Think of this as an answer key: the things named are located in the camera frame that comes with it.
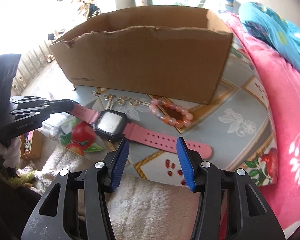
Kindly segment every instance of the blue rubber pad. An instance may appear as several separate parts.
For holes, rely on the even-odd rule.
[[[111,172],[111,184],[110,189],[115,191],[117,187],[120,185],[120,181],[122,178],[123,170],[127,162],[127,158],[129,155],[129,142],[128,140],[124,143],[121,148],[121,152],[115,162],[115,165]]]
[[[180,138],[178,138],[177,140],[177,154],[182,168],[183,176],[186,180],[186,185],[190,188],[191,191],[194,191],[195,189],[194,170],[190,163],[187,150],[184,147]]]

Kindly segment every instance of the silver screw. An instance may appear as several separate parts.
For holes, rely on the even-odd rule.
[[[105,166],[105,164],[103,162],[98,162],[94,165],[97,169],[101,169],[103,168],[103,166]]]
[[[208,167],[211,166],[211,164],[210,164],[210,162],[202,162],[201,166],[204,167],[204,168],[208,168]]]
[[[244,169],[238,169],[237,173],[241,176],[243,176],[244,174],[246,174],[246,171]]]
[[[63,169],[59,172],[60,176],[66,176],[68,174],[68,170],[67,169]]]

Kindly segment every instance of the pink watch strap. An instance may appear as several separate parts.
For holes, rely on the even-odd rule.
[[[128,123],[123,133],[131,141],[136,141],[144,145],[164,150],[171,153],[177,153],[177,138],[164,135],[145,129],[135,123]],[[204,143],[198,143],[185,140],[190,150],[197,151],[202,159],[209,159],[212,155],[212,148]]]
[[[92,109],[88,109],[84,106],[80,106],[77,103],[73,103],[74,108],[70,112],[70,114],[74,115],[75,117],[80,118],[81,120],[86,121],[89,124],[95,122],[99,117],[99,112],[94,111]]]

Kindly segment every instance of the pink blanket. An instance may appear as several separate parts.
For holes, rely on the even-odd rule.
[[[289,237],[300,225],[300,73],[278,52],[247,34],[240,19],[221,15],[258,71],[273,112],[278,144],[277,184],[261,187]]]

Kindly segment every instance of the green fuzzy fabric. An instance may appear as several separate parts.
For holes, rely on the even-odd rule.
[[[30,183],[34,179],[34,171],[30,171],[24,175],[20,175],[20,177],[13,177],[6,179],[1,173],[0,173],[0,179],[8,184],[12,188],[18,188],[23,186],[25,183]]]

